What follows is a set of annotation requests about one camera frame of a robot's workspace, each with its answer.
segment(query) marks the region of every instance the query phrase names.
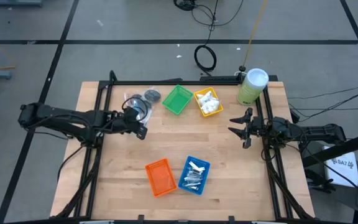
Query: plastic basket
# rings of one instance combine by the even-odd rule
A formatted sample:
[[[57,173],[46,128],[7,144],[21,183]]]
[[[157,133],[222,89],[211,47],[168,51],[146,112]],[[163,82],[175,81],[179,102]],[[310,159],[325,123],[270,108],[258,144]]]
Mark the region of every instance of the plastic basket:
[[[168,159],[147,164],[145,168],[155,197],[177,189]]]
[[[205,114],[204,111],[201,109],[201,105],[200,105],[200,103],[198,102],[197,94],[205,95],[205,94],[206,94],[207,92],[209,92],[209,91],[212,92],[212,96],[213,96],[213,97],[219,99],[218,96],[217,96],[216,93],[215,93],[214,88],[212,88],[212,87],[209,87],[209,88],[206,88],[206,89],[204,89],[204,90],[200,90],[200,91],[197,91],[197,92],[194,93],[194,98],[196,99],[197,104],[198,104],[198,107],[200,108],[200,110],[201,110],[201,112],[202,112],[202,114],[203,114],[204,117],[206,117],[206,116],[211,116],[212,114],[219,113],[219,112],[221,112],[221,111],[223,110],[222,103],[219,104],[218,109],[217,109],[216,111],[213,111],[212,113],[209,113],[209,114]]]
[[[162,104],[174,114],[179,115],[191,100],[192,92],[180,85],[174,87]]]
[[[185,177],[187,175],[188,168],[191,167],[190,164],[189,164],[190,161],[192,161],[198,167],[204,167],[205,168],[205,170],[201,174],[203,180],[201,180],[201,184],[198,185],[198,190],[193,190],[193,189],[189,189],[187,187],[182,186],[182,184],[185,182]],[[209,162],[202,161],[201,159],[197,159],[197,158],[195,158],[193,156],[188,156],[187,160],[186,160],[186,163],[185,163],[185,167],[183,168],[183,172],[181,173],[181,176],[180,176],[178,187],[183,189],[183,190],[190,191],[191,193],[201,195],[203,193],[203,190],[204,190],[204,185],[205,185],[205,182],[206,182],[206,177],[208,176],[209,167],[210,167]]]

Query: green basket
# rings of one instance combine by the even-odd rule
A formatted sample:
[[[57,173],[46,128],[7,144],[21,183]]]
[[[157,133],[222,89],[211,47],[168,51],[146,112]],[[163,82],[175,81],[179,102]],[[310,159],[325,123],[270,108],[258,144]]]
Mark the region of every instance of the green basket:
[[[183,88],[180,85],[174,87],[162,104],[174,114],[179,115],[185,109],[185,106],[190,102],[193,93]]]

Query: wooden tabletop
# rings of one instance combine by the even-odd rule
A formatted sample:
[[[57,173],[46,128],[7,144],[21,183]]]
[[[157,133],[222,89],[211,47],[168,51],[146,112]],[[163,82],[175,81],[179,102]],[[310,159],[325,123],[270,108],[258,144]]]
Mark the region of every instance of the wooden tabletop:
[[[98,82],[83,82],[76,110],[93,110]],[[174,86],[155,86],[164,99]],[[194,92],[209,86],[184,86]],[[104,138],[93,219],[135,220],[140,214],[146,220],[274,220],[272,199],[265,162],[260,158],[261,138],[252,137],[252,146],[242,148],[241,140],[227,127],[244,128],[229,122],[244,115],[246,106],[236,100],[238,86],[212,86],[224,110],[204,118],[192,99],[180,115],[174,115],[161,103],[155,105],[146,139],[133,134],[111,134]],[[121,110],[124,94],[142,93],[149,86],[113,86],[110,110]],[[273,115],[290,119],[282,82],[268,84]],[[77,140],[68,142],[65,157],[79,147]],[[290,192],[300,205],[314,215],[300,154],[294,148],[281,149]],[[63,168],[57,185],[51,215],[60,212],[76,192],[85,150]],[[155,198],[145,165],[162,158],[169,160],[178,179],[188,156],[211,164],[202,195],[182,189]],[[281,214],[285,216],[283,199]],[[85,193],[84,203],[88,201]]]

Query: yellow cable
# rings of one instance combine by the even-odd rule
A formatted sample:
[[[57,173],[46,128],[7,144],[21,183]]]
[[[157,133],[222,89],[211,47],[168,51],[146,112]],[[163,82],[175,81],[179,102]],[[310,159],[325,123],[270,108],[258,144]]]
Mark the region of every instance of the yellow cable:
[[[262,8],[260,9],[260,12],[259,12],[259,15],[258,15],[258,19],[255,22],[254,29],[252,30],[251,37],[249,38],[249,41],[248,41],[246,59],[244,60],[244,63],[242,64],[242,66],[246,65],[247,58],[248,58],[248,53],[250,52],[250,48],[251,48],[252,38],[254,38],[254,34],[255,34],[255,31],[256,31],[256,28],[258,28],[258,23],[260,21],[260,18],[262,18],[262,14],[265,11],[266,3],[267,3],[267,0],[264,0],[264,3],[262,4]]]
[[[3,48],[0,47],[0,52],[2,52],[13,64],[16,64],[16,61],[14,60],[13,57],[11,57],[8,52],[6,52]],[[4,70],[4,69],[13,69],[16,68],[16,66],[5,66],[5,67],[0,67],[0,70]]]

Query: cylindrical container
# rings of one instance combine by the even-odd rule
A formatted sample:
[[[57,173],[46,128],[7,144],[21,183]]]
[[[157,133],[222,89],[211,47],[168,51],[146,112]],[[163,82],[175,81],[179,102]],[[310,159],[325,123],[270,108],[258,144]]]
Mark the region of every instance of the cylindrical container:
[[[237,101],[242,105],[253,103],[269,82],[269,76],[265,71],[259,68],[253,68],[248,71],[241,89],[237,94]]]

